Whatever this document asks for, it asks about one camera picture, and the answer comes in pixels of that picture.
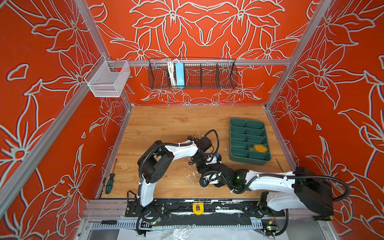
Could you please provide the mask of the green plastic divider tray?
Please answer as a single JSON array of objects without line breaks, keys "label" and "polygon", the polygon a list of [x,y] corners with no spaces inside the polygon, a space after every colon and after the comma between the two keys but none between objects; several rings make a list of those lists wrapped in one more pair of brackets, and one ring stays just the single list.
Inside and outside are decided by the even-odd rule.
[{"label": "green plastic divider tray", "polygon": [[[266,153],[250,151],[251,144],[264,145]],[[233,162],[265,165],[272,159],[265,124],[257,120],[230,120],[230,160]]]}]

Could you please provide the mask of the green striped sock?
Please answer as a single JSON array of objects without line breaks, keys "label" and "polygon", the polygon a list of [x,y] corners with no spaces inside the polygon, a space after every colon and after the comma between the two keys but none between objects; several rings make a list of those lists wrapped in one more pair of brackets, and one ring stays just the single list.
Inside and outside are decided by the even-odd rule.
[{"label": "green striped sock", "polygon": [[268,148],[265,147],[264,145],[255,145],[255,144],[251,144],[249,146],[249,150],[250,151],[255,151],[255,152],[259,152],[259,153],[266,153],[268,151]]}]

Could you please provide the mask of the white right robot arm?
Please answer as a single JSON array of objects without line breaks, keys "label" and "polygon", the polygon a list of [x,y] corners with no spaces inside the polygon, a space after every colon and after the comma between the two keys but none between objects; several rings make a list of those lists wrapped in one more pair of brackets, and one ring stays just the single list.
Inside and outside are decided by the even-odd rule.
[{"label": "white right robot arm", "polygon": [[330,217],[334,203],[346,199],[350,186],[331,176],[319,176],[304,167],[287,173],[260,173],[251,170],[233,170],[222,163],[196,164],[200,185],[205,188],[227,186],[234,194],[262,191],[259,208],[279,212],[285,209],[308,209]]}]

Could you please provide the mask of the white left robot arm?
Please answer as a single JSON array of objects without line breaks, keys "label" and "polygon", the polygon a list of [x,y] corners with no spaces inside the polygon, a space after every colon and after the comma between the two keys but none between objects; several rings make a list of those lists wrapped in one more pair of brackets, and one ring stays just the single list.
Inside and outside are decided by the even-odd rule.
[{"label": "white left robot arm", "polygon": [[138,160],[139,205],[145,208],[153,202],[156,184],[165,175],[172,162],[190,158],[192,164],[199,170],[220,163],[222,160],[220,154],[208,152],[211,147],[212,142],[207,137],[195,139],[189,136],[187,141],[178,144],[155,141]]}]

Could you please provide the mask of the metal hex key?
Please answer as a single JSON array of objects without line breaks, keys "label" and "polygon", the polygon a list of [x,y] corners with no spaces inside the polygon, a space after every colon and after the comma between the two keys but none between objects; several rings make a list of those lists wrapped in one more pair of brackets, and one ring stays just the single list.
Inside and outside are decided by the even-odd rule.
[{"label": "metal hex key", "polygon": [[277,162],[277,164],[278,164],[278,166],[279,166],[281,172],[284,173],[285,171],[284,171],[284,169],[283,169],[283,167],[282,167],[282,165],[280,164],[280,162],[279,162],[278,159],[276,159],[276,162]]}]

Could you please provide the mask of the light blue box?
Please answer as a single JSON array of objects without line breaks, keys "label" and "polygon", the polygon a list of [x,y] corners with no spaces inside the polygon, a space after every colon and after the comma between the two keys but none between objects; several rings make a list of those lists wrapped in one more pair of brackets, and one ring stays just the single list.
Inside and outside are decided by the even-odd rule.
[{"label": "light blue box", "polygon": [[185,87],[185,73],[184,73],[184,63],[176,62],[175,63],[176,70],[176,83],[177,87],[183,89]]}]

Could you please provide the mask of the green handled screwdriver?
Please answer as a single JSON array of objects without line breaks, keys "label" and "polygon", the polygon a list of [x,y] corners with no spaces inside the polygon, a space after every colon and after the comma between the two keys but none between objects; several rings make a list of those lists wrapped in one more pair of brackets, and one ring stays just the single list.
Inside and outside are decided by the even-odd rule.
[{"label": "green handled screwdriver", "polygon": [[112,189],[113,189],[113,185],[114,185],[114,178],[115,178],[115,174],[114,173],[111,173],[109,175],[109,179],[108,179],[108,182],[106,184],[106,189],[105,189],[105,193],[108,195],[111,193]]}]

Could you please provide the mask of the clear plastic wall bin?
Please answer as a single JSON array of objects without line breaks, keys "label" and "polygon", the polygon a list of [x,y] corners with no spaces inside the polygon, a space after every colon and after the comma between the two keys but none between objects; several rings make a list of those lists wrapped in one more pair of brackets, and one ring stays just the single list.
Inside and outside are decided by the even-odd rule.
[{"label": "clear plastic wall bin", "polygon": [[128,61],[108,61],[101,56],[85,76],[85,82],[97,98],[119,98],[130,75]]}]

